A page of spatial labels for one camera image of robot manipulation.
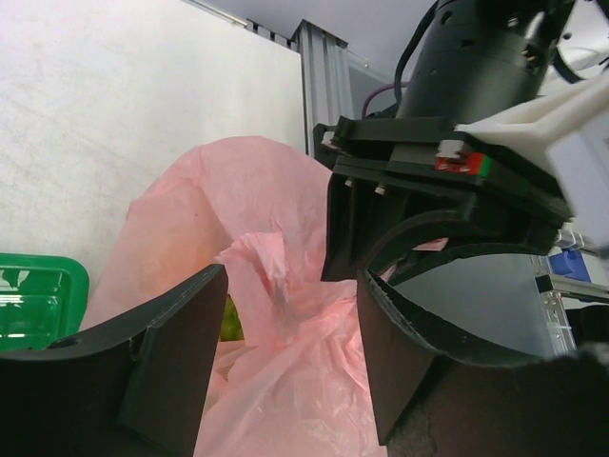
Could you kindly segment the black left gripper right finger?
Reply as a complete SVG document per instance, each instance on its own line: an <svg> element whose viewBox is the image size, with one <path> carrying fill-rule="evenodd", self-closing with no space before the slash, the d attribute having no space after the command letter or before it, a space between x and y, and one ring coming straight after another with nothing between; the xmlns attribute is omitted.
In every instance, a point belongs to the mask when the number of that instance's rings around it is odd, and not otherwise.
<svg viewBox="0 0 609 457"><path fill-rule="evenodd" d="M362 271L357 306L391 456L604 456L608 347L539 357L492 343Z"/></svg>

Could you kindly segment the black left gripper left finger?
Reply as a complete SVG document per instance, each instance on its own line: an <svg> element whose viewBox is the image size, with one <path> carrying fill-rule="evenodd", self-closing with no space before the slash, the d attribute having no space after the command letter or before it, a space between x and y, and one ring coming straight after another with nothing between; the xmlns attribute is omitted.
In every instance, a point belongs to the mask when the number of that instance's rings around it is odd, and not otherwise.
<svg viewBox="0 0 609 457"><path fill-rule="evenodd" d="M2 454L192 455L227 285L211 265L48 348L3 353Z"/></svg>

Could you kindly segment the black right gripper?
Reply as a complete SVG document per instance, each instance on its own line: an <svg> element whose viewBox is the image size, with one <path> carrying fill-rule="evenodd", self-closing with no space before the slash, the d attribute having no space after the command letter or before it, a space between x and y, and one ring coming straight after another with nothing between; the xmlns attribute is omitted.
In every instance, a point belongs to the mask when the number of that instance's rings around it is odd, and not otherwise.
<svg viewBox="0 0 609 457"><path fill-rule="evenodd" d="M438 117L342 117L313 130L327 190L321 279L391 286L456 260L545 255L571 211L555 178Z"/></svg>

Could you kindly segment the green fake apple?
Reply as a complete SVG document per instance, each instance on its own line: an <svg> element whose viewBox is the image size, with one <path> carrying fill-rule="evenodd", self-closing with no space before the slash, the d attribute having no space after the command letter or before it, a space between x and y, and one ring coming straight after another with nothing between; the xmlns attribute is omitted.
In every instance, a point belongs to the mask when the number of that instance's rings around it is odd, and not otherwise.
<svg viewBox="0 0 609 457"><path fill-rule="evenodd" d="M226 297L223 322L220 329L222 342L242 341L244 333L236 305L230 296Z"/></svg>

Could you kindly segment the pink plastic bag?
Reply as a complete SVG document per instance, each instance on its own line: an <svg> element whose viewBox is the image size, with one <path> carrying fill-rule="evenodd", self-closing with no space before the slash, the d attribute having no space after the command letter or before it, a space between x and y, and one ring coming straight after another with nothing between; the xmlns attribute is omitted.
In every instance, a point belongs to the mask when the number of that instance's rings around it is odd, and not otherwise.
<svg viewBox="0 0 609 457"><path fill-rule="evenodd" d="M264 137L196 147L128 209L93 327L212 263L243 331L217 347L199 456L382 456L352 281L325 283L328 169Z"/></svg>

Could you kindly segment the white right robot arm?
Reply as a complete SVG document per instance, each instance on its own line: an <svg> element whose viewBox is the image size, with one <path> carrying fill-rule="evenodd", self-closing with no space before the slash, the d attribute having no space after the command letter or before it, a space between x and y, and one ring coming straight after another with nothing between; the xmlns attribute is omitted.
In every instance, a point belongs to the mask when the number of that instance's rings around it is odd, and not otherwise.
<svg viewBox="0 0 609 457"><path fill-rule="evenodd" d="M558 42L570 1L439 1L405 49L391 118L341 118L327 146L326 282L390 284L493 254L543 255L581 193L557 146L608 110Z"/></svg>

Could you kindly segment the green plastic basket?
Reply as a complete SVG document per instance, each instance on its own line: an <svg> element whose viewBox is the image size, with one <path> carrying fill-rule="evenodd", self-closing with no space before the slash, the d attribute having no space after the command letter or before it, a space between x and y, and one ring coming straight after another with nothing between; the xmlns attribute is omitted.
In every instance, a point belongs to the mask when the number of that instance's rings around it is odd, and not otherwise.
<svg viewBox="0 0 609 457"><path fill-rule="evenodd" d="M1 350L43 349L78 332L89 276L61 256L1 255Z"/></svg>

